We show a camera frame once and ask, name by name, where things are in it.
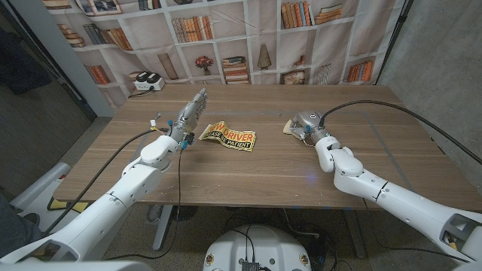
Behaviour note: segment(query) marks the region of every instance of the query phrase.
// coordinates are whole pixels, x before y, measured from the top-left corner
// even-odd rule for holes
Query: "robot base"
[[[235,230],[246,233],[247,229],[248,225],[245,225]],[[242,270],[247,238],[241,233],[231,230],[212,243],[206,252],[203,270]],[[253,241],[255,262],[259,263],[259,267],[267,267],[272,271],[311,270],[307,251],[287,233],[275,227],[253,224],[249,228],[248,236]],[[253,251],[249,240],[247,244],[248,262],[252,262]]]

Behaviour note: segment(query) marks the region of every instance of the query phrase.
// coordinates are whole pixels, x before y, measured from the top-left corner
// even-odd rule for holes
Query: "stacked books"
[[[101,30],[95,23],[83,25],[93,44],[116,44],[122,50],[133,50],[122,29]]]
[[[223,71],[226,84],[249,84],[248,69],[244,56],[223,59]]]
[[[137,0],[139,2],[139,10],[148,11],[160,8],[159,0]]]
[[[111,82],[101,65],[84,67],[87,69],[91,78],[94,80],[94,82],[96,82],[96,84],[109,84]]]
[[[316,24],[326,23],[332,20],[340,19],[343,11],[341,4],[334,5],[329,8],[322,8],[319,15],[315,17]]]
[[[59,24],[58,25],[60,31],[64,37],[66,37],[67,41],[70,43],[72,47],[84,47],[84,39],[81,36],[77,35],[72,29],[70,29],[67,25]]]
[[[353,65],[349,68],[348,82],[353,81],[369,81],[371,77],[371,69],[373,68],[373,61],[365,61],[358,65]]]
[[[47,9],[71,8],[69,0],[44,0],[42,2]]]
[[[174,19],[172,20],[172,27],[179,43],[205,41],[215,38],[212,21],[209,16]]]
[[[301,26],[314,26],[313,12],[308,2],[281,5],[281,18],[285,29]]]

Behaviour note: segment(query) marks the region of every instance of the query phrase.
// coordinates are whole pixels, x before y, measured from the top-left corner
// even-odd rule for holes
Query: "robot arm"
[[[125,211],[154,190],[171,165],[170,157],[192,143],[191,132],[206,107],[203,88],[180,112],[170,136],[162,135],[144,147],[139,158],[122,172],[119,181],[71,223],[56,233],[26,245],[0,259],[19,261],[79,261],[89,256],[97,243],[117,223]]]
[[[482,214],[443,206],[393,184],[363,168],[347,147],[319,127],[320,114],[301,112],[289,130],[298,139],[310,137],[324,172],[334,171],[338,190],[376,203],[420,231],[444,253],[474,262],[482,260]]]

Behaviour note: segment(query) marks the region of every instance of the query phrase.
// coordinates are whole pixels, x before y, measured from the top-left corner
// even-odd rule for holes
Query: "bookshelf backdrop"
[[[43,2],[118,108],[133,92],[130,74],[143,71],[166,84],[281,84],[292,71],[305,84],[373,84],[404,0]],[[199,56],[213,60],[210,75]]]

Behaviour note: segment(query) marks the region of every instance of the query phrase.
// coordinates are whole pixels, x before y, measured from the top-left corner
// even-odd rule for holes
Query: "black cable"
[[[438,251],[431,251],[431,250],[422,249],[422,248],[390,248],[390,247],[387,247],[385,245],[382,245],[382,243],[380,241],[378,241],[377,235],[375,233],[374,223],[371,220],[370,212],[368,211],[368,206],[367,206],[367,202],[365,201],[365,199],[363,199],[363,203],[365,204],[365,209],[366,209],[367,214],[368,214],[368,220],[370,221],[371,231],[373,232],[373,234],[375,236],[375,241],[377,241],[378,245],[381,246],[382,248],[389,249],[389,250],[396,250],[396,251],[421,251],[421,252],[433,253],[433,254],[438,254],[440,256],[450,257],[450,258],[453,258],[455,260],[460,260],[464,263],[470,263],[470,261],[468,261],[468,260],[453,256],[453,255],[450,255],[450,254],[438,252]]]
[[[161,257],[166,256],[166,254],[168,254],[169,251],[171,251],[171,248],[174,246],[175,236],[178,233],[179,209],[181,208],[181,155],[182,155],[183,150],[184,149],[181,149],[181,153],[179,154],[179,165],[178,165],[178,186],[179,186],[178,211],[177,211],[177,214],[175,215],[174,236],[172,238],[171,245],[169,246],[167,251],[162,253],[160,256],[156,256],[156,257],[149,257],[149,256],[145,256],[145,255],[140,255],[140,254],[125,254],[125,255],[121,255],[121,256],[110,257],[110,258],[107,258],[106,260],[116,260],[116,259],[120,259],[120,258],[123,258],[123,257],[141,257],[141,258],[148,259],[148,260],[156,260],[156,259],[159,259]]]
[[[137,94],[133,94],[133,95],[129,95],[128,98],[136,97],[136,96],[142,96],[142,95],[144,95],[144,94],[150,93],[150,92],[153,91],[153,90],[154,90],[154,86],[151,86],[151,87],[149,87],[148,90],[146,90],[146,91],[144,91],[144,92],[137,93]]]
[[[82,190],[82,192],[77,196],[77,198],[69,203],[69,206],[67,206],[66,210],[51,224],[50,227],[48,227],[47,230],[42,235],[42,238],[45,236],[48,236],[48,234],[51,232],[51,230],[74,208],[75,204],[77,204],[81,198],[84,196],[84,194],[89,190],[89,188],[92,186],[92,184],[97,180],[97,178],[100,176],[100,174],[104,171],[104,169],[112,162],[112,160],[124,149],[130,142],[133,142],[134,140],[140,138],[143,135],[149,134],[150,132],[153,132],[154,130],[149,130],[145,132],[141,132],[140,134],[134,136],[133,138],[129,139],[126,143],[124,143],[120,148],[118,148],[114,154],[112,154],[111,158],[105,162],[104,166],[97,172],[95,176],[93,176],[92,180],[90,180],[89,184]]]
[[[349,265],[349,263],[345,260],[339,260],[338,263],[346,263],[346,265],[349,267],[349,270],[352,271],[352,266]]]
[[[416,119],[422,121],[423,123],[427,124],[428,126],[430,126],[431,128],[433,128],[435,131],[439,132],[440,134],[442,134],[443,136],[445,136],[445,138],[447,138],[448,140],[450,140],[452,143],[454,143],[457,147],[459,147],[462,151],[464,151],[466,154],[468,154],[470,157],[472,157],[474,160],[476,160],[479,164],[482,165],[482,159],[479,158],[477,155],[475,155],[473,152],[471,152],[469,149],[467,149],[464,145],[460,144],[457,140],[455,140],[455,138],[453,138],[452,136],[450,136],[449,134],[447,134],[445,131],[443,131],[442,129],[438,128],[436,125],[434,125],[433,123],[431,123],[430,121],[426,120],[425,118],[419,116],[418,114],[406,109],[406,108],[402,108],[401,106],[398,106],[398,105],[393,105],[391,103],[388,103],[388,102],[380,102],[380,101],[374,101],[374,100],[358,100],[358,101],[353,101],[353,102],[347,102],[345,104],[342,104],[342,105],[338,105],[337,107],[335,108],[332,108],[330,110],[328,110],[328,112],[326,112],[323,116],[322,116],[322,119],[319,121],[319,125],[320,127],[323,127],[325,125],[325,118],[326,116],[328,116],[330,113],[333,113],[335,112],[336,110],[340,109],[340,108],[344,108],[346,106],[349,106],[349,105],[355,105],[355,104],[358,104],[358,103],[370,103],[370,104],[375,104],[375,105],[385,105],[385,106],[389,106],[391,108],[395,108],[395,109],[398,109],[400,111],[403,111],[409,115],[411,115],[412,117],[415,117]]]

